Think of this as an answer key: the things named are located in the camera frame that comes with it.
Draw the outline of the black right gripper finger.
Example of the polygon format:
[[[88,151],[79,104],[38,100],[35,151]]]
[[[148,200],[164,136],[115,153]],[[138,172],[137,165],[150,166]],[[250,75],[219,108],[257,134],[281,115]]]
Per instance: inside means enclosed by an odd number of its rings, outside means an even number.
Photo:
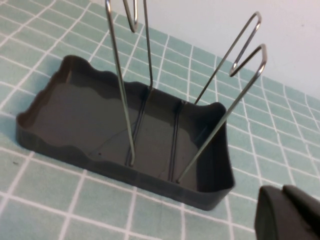
[[[258,240],[318,240],[320,201],[294,185],[260,187],[254,220]]]

